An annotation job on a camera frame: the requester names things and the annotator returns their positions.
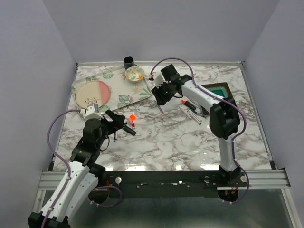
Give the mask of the black orange highlighter body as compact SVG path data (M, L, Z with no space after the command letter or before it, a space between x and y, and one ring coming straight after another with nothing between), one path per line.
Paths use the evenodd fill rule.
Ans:
M191 102L186 101L186 100L182 100L182 103L187 106L189 109L191 109L192 111L196 110L196 106L193 105Z

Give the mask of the peach cap white marker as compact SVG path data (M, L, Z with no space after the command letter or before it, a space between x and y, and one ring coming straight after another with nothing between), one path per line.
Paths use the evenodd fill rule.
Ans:
M188 119L192 119L192 117L183 109L179 106L179 109L181 110L181 112L188 118Z

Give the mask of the orange highlighter cap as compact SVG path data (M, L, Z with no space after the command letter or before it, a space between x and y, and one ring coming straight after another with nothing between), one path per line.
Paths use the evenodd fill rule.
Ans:
M131 114L129 116L129 118L130 118L131 121L135 121L137 119L137 117L134 114Z

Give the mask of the pink cap white marker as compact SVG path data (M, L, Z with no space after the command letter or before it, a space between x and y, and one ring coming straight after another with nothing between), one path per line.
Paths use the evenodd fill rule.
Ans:
M192 109L188 109L188 111L190 111L191 113L195 114L196 116L200 116L202 118L207 118L205 115L203 115L202 113L197 113L196 111L192 110Z

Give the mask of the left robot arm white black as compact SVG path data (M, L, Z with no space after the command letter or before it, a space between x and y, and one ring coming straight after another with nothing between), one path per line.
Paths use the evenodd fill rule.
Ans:
M125 126L125 116L111 110L105 117L86 120L83 136L73 149L70 161L65 162L67 170L48 202L40 212L32 212L28 218L31 228L68 228L69 222L93 189L114 189L118 193L119 204L122 191L106 183L105 167L96 164L103 142L109 135Z

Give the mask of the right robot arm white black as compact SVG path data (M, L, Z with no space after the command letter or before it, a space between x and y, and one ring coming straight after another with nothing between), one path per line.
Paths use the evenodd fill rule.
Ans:
M196 84L194 75L181 76L171 64L157 76L150 74L149 80L155 83L152 93L158 106L165 105L176 93L192 99L209 113L209 127L217 137L220 148L219 182L229 186L241 173L236 162L234 140L238 133L241 110L233 98L224 98Z

